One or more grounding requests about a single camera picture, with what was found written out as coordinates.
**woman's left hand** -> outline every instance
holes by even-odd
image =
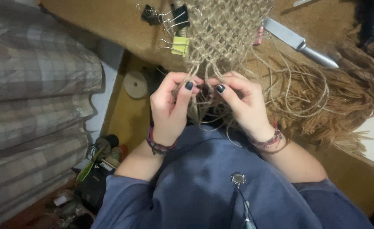
[[[193,81],[184,83],[179,90],[177,99],[172,91],[187,77],[187,73],[170,72],[159,88],[150,96],[150,106],[154,122],[153,140],[155,143],[171,146],[184,130],[187,123],[187,107],[190,98],[200,92],[196,86],[204,81],[197,76]]]

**blue shirt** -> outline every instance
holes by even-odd
[[[245,175],[240,190],[258,229],[373,228],[328,179],[290,183],[244,136],[230,136],[240,139],[233,141],[240,147],[224,133],[186,127],[175,150],[166,155],[155,187],[144,180],[107,177],[104,203],[92,228],[240,229],[245,207],[231,183],[235,172]]]

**dark nail polish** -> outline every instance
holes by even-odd
[[[217,86],[217,91],[219,93],[222,93],[224,90],[225,90],[225,86],[224,85],[220,84],[220,85]]]
[[[191,81],[188,81],[186,83],[186,86],[184,86],[187,90],[191,91],[191,89],[193,88],[193,82]]]

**white tape roll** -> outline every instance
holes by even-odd
[[[129,96],[140,99],[148,93],[148,82],[140,72],[129,72],[123,80],[123,86]]]

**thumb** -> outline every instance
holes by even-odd
[[[219,84],[216,87],[216,89],[218,93],[220,94],[220,96],[231,107],[233,112],[235,113],[239,112],[242,106],[246,105],[244,102],[241,101],[241,99],[238,97],[235,91],[232,88],[230,88],[228,85]]]
[[[176,106],[172,111],[172,116],[184,117],[187,116],[187,107],[190,102],[191,95],[193,94],[193,82],[188,81],[181,86],[177,95]]]

